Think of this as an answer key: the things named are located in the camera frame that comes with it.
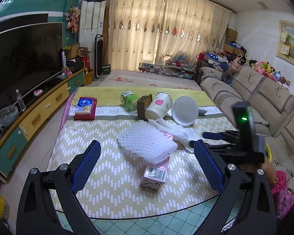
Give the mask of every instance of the person's hand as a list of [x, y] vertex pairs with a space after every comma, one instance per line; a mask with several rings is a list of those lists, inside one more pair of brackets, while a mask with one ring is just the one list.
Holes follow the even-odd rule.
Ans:
[[240, 170], [246, 172], [257, 172], [258, 169], [262, 169], [266, 174], [266, 178], [271, 188], [274, 187], [276, 179], [276, 171], [269, 162], [269, 159], [265, 156], [265, 162], [263, 164], [241, 164], [239, 165]]

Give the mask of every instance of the blue mesh gripper pad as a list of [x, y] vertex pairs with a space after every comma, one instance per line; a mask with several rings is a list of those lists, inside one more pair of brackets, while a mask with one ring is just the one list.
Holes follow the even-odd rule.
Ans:
[[200, 141], [195, 142], [194, 155], [211, 188], [219, 194], [222, 194], [225, 188], [223, 183], [223, 174]]
[[101, 145], [96, 142], [88, 151], [73, 175], [71, 190], [74, 194], [83, 190], [101, 154]]

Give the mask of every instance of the cabinet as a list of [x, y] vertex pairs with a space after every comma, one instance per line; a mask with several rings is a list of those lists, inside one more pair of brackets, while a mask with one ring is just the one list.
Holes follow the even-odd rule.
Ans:
[[84, 69], [63, 80], [25, 110], [0, 139], [0, 172], [8, 176], [16, 159], [48, 117], [84, 84]]
[[85, 78], [84, 78], [84, 72], [79, 73], [78, 75], [76, 75], [74, 78], [70, 79], [68, 81], [68, 89], [69, 89], [69, 94], [73, 94], [74, 91], [82, 86], [85, 82]]
[[6, 177], [26, 144], [27, 140], [17, 126], [0, 148], [0, 171]]

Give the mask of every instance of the foam fruit net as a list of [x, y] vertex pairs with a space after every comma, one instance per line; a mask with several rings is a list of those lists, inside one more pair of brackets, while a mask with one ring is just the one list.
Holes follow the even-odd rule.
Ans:
[[152, 164], [168, 158], [177, 149], [177, 144], [145, 121], [139, 121], [118, 136], [121, 147]]

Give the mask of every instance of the barcode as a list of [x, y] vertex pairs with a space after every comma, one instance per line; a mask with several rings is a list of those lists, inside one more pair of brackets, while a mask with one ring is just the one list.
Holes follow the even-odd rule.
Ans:
[[147, 177], [164, 181], [165, 180], [165, 170], [149, 167]]

